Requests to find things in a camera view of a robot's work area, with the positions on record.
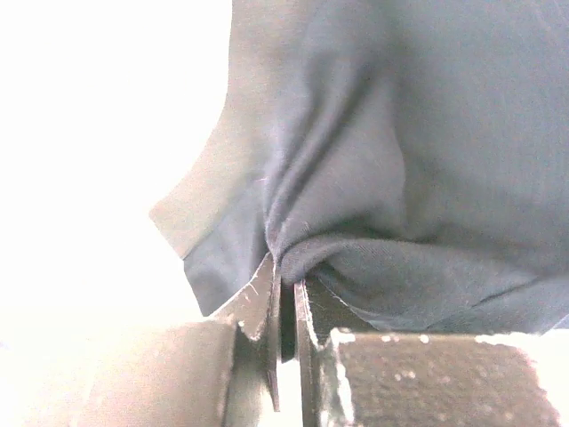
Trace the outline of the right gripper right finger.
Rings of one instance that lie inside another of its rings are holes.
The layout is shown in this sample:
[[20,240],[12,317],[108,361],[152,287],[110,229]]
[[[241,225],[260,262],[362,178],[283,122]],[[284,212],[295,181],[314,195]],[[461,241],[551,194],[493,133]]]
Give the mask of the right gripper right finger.
[[563,335],[379,332],[294,288],[307,426],[559,426]]

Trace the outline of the black underwear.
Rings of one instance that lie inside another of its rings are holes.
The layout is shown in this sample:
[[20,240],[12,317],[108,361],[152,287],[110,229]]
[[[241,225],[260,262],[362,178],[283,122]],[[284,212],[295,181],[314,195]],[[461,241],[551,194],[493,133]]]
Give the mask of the black underwear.
[[220,120],[150,216],[206,316],[270,255],[380,330],[567,327],[567,2],[234,2]]

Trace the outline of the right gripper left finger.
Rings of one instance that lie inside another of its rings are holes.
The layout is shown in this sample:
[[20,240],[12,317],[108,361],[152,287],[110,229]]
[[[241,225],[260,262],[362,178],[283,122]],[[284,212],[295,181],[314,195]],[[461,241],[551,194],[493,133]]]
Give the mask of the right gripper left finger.
[[280,283],[266,255],[199,322],[127,336],[84,394],[82,426],[262,426],[280,408]]

